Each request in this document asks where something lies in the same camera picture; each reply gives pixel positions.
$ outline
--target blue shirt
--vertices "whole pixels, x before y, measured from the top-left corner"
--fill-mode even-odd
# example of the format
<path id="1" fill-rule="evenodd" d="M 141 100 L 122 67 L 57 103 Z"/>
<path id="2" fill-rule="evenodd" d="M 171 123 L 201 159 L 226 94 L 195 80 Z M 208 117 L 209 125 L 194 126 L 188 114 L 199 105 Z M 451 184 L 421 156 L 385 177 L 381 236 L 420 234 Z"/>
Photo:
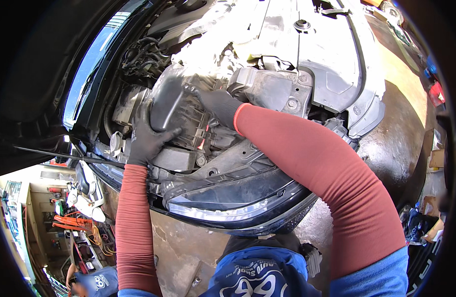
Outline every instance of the blue shirt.
<path id="1" fill-rule="evenodd" d="M 118 291 L 117 270 L 108 266 L 90 274 L 75 272 L 76 281 L 81 283 L 89 297 L 108 297 Z"/>
<path id="2" fill-rule="evenodd" d="M 404 296 L 408 288 L 408 249 L 403 247 L 380 261 L 330 283 L 332 296 Z M 201 296 L 320 296 L 307 283 L 303 256 L 281 247 L 251 247 L 226 255 Z M 123 289 L 119 297 L 153 297 Z"/>

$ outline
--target concrete floor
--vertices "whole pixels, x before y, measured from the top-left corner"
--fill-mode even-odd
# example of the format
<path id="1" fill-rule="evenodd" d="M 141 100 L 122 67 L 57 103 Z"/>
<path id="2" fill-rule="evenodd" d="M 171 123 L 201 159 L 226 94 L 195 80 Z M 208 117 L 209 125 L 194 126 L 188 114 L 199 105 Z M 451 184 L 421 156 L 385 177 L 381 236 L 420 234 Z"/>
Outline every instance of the concrete floor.
<path id="1" fill-rule="evenodd" d="M 388 25 L 367 16 L 372 27 L 385 71 L 385 118 L 361 141 L 358 152 L 398 201 L 405 190 L 420 155 L 425 130 L 434 125 L 434 108 L 427 97 L 424 66 L 415 48 L 399 41 Z M 117 209 L 118 195 L 108 190 L 109 214 Z M 151 213 L 154 250 L 159 257 L 157 275 L 164 296 L 197 296 L 208 281 L 222 254 L 229 235 L 213 233 Z M 329 260 L 332 245 L 332 217 L 328 206 L 318 200 L 295 229 L 301 242 L 311 242 L 323 254 L 321 272 L 309 279 L 324 296 L 329 293 Z M 198 276 L 201 282 L 191 287 Z"/>

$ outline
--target bolt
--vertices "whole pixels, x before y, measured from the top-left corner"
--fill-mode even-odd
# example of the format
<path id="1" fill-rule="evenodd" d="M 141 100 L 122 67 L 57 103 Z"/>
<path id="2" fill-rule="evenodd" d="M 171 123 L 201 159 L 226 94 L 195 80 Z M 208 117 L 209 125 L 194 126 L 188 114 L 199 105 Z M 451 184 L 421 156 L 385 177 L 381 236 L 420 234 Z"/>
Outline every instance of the bolt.
<path id="1" fill-rule="evenodd" d="M 294 108 L 296 108 L 296 106 L 297 106 L 297 103 L 294 100 L 287 101 L 287 107 L 288 108 L 294 109 Z"/>
<path id="2" fill-rule="evenodd" d="M 192 282 L 192 287 L 196 287 L 201 282 L 201 278 L 196 277 Z"/>
<path id="3" fill-rule="evenodd" d="M 203 166 L 203 165 L 205 164 L 205 158 L 200 157 L 200 158 L 196 159 L 196 163 L 197 163 L 199 166 Z"/>
<path id="4" fill-rule="evenodd" d="M 357 116 L 359 116 L 360 113 L 362 113 L 362 111 L 360 110 L 360 108 L 359 108 L 358 106 L 356 106 L 356 105 L 353 107 L 353 112 L 354 112 Z"/>

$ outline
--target windshield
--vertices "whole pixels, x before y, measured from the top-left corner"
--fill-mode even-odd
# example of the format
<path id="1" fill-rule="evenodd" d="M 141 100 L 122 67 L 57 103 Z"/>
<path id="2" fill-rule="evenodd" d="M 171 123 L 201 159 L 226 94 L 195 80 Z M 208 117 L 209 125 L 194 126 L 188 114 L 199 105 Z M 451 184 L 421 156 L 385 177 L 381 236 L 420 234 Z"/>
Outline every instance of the windshield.
<path id="1" fill-rule="evenodd" d="M 144 0 L 130 0 L 102 28 L 84 56 L 71 84 L 64 109 L 63 124 L 70 130 L 76 122 L 81 106 L 86 100 L 92 81 L 90 80 L 112 40 L 123 27 L 125 20 Z"/>

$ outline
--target windshield wiper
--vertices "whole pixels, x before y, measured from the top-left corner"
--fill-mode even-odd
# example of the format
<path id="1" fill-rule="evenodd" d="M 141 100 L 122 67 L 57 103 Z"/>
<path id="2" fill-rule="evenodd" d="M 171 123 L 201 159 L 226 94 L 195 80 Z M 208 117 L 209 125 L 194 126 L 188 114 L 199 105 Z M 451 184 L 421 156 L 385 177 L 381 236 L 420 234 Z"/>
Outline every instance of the windshield wiper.
<path id="1" fill-rule="evenodd" d="M 89 73 L 88 78 L 84 82 L 83 89 L 82 89 L 80 95 L 78 96 L 78 100 L 76 101 L 76 107 L 74 108 L 74 112 L 73 112 L 73 120 L 74 121 L 76 121 L 76 118 L 78 116 L 78 112 L 79 112 L 79 109 L 80 109 L 81 103 L 82 103 L 82 98 L 84 98 L 84 96 L 86 95 L 86 92 L 91 90 L 90 87 L 92 85 L 92 81 L 94 80 L 94 77 L 96 76 L 96 73 L 98 72 L 99 67 L 101 66 L 101 63 L 102 63 L 103 59 L 104 59 L 104 57 L 101 57 L 99 59 L 96 67 L 94 67 L 94 69 L 91 71 L 91 73 Z"/>

